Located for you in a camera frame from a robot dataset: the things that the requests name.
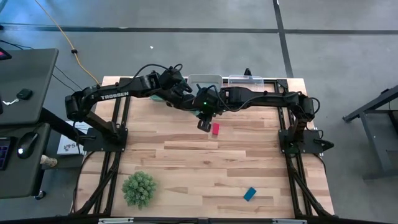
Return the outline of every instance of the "wooden table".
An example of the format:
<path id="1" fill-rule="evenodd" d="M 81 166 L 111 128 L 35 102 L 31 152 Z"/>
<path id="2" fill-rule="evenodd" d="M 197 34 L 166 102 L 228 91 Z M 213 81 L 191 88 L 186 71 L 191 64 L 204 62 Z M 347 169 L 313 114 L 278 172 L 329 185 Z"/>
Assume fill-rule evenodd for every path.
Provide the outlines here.
<path id="1" fill-rule="evenodd" d="M 103 85 L 112 85 L 119 78 L 104 77 Z M 290 91 L 307 94 L 303 79 L 291 78 L 288 83 Z M 274 91 L 270 85 L 264 88 Z M 113 106 L 114 100 L 99 102 L 96 114 L 111 120 Z M 197 122 L 191 113 L 169 108 L 165 103 L 131 98 L 129 139 L 119 166 L 112 216 L 294 217 L 285 158 L 279 152 L 276 108 L 252 107 L 217 116 L 213 122 L 220 123 L 218 136 L 200 131 Z M 97 187 L 103 157 L 104 153 L 96 152 L 85 164 L 77 208 Z M 303 155 L 303 163 L 309 189 L 333 213 L 322 163 L 311 154 Z M 124 180 L 139 170 L 152 175 L 158 185 L 150 207 L 142 210 L 128 207 L 121 191 Z M 257 193 L 247 202 L 243 195 L 249 187 Z M 300 208 L 305 212 L 300 190 L 298 194 Z"/>

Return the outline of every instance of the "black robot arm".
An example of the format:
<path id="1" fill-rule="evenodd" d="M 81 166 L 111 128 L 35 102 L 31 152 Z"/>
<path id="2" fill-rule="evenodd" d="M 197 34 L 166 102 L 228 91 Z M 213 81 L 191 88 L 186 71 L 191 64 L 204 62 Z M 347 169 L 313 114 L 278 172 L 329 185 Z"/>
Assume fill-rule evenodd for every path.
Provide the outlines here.
<path id="1" fill-rule="evenodd" d="M 301 92 L 256 92 L 243 87 L 226 87 L 220 91 L 215 86 L 198 88 L 196 96 L 185 94 L 185 91 L 190 93 L 192 89 L 185 83 L 181 73 L 170 67 L 161 75 L 153 71 L 149 75 L 122 79 L 114 85 L 85 88 L 67 96 L 65 105 L 70 120 L 88 121 L 94 128 L 102 129 L 102 132 L 111 130 L 112 133 L 115 133 L 116 129 L 114 124 L 112 126 L 102 122 L 98 125 L 98 122 L 91 122 L 92 119 L 97 121 L 99 118 L 90 110 L 99 101 L 126 96 L 142 98 L 157 95 L 165 100 L 168 106 L 186 111 L 200 111 L 198 128 L 206 132 L 211 129 L 212 117 L 225 111 L 238 111 L 250 106 L 287 107 L 297 118 L 299 131 L 314 118 L 313 102 Z"/>

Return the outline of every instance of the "desk leg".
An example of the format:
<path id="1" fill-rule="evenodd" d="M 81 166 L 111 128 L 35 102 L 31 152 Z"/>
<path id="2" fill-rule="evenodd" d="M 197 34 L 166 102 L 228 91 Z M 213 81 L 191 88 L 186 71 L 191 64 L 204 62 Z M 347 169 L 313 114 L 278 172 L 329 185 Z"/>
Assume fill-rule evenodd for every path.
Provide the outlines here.
<path id="1" fill-rule="evenodd" d="M 39 169 L 39 173 L 37 174 L 35 185 L 33 187 L 32 196 L 39 196 L 40 188 L 42 186 L 44 177 L 44 170 Z"/>
<path id="2" fill-rule="evenodd" d="M 382 92 L 376 99 L 366 103 L 364 106 L 360 107 L 359 109 L 355 110 L 354 112 L 350 113 L 347 116 L 343 117 L 345 122 L 350 122 L 355 118 L 359 118 L 361 113 L 367 110 L 375 110 L 378 109 L 380 106 L 385 105 L 386 103 L 390 102 L 391 100 L 398 97 L 398 85 L 394 88 L 391 88 L 387 91 Z"/>
<path id="3" fill-rule="evenodd" d="M 43 108 L 40 114 L 39 122 L 45 122 L 50 124 L 51 128 L 71 139 L 72 141 L 76 141 L 76 132 L 72 126 L 66 123 L 64 120 L 59 118 L 57 115 L 51 113 L 49 110 Z M 85 136 L 86 134 L 78 130 L 80 136 Z M 82 139 L 79 140 L 79 143 L 84 146 L 84 141 Z"/>

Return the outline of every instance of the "fake plant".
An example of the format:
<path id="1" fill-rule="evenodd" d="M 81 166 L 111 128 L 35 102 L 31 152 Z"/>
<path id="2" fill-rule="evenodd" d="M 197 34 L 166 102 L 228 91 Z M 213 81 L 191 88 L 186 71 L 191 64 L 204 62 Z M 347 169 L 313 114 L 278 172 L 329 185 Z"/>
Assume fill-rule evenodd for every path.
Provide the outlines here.
<path id="1" fill-rule="evenodd" d="M 137 205 L 139 210 L 148 206 L 149 200 L 154 196 L 155 190 L 156 183 L 152 176 L 143 171 L 138 171 L 130 175 L 124 181 L 122 188 L 127 205 Z"/>

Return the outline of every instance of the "pink block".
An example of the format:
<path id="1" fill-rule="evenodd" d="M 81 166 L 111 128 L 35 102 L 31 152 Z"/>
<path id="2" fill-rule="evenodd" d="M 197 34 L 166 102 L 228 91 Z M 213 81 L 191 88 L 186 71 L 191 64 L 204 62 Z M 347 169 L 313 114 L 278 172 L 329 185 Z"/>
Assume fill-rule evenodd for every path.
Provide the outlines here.
<path id="1" fill-rule="evenodd" d="M 213 134 L 218 134 L 218 130 L 220 129 L 220 124 L 213 124 Z"/>

